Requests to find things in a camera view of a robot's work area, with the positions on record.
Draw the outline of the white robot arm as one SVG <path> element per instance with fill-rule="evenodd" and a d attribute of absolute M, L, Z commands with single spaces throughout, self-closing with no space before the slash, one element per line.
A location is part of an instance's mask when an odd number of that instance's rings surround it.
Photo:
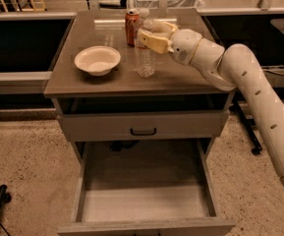
<path fill-rule="evenodd" d="M 167 22 L 154 22 L 138 29 L 137 40 L 157 53 L 168 53 L 179 64 L 197 69 L 218 89 L 238 89 L 284 187 L 284 103 L 252 51 L 244 44 L 224 48 L 192 29 L 179 29 Z"/>

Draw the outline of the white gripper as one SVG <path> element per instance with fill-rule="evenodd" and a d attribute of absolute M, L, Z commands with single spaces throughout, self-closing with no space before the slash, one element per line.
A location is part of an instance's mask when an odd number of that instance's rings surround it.
<path fill-rule="evenodd" d="M 189 65 L 202 35 L 191 29 L 179 29 L 174 24 L 156 21 L 155 32 L 138 30 L 138 40 L 156 53 L 170 52 L 170 57 L 175 62 Z"/>

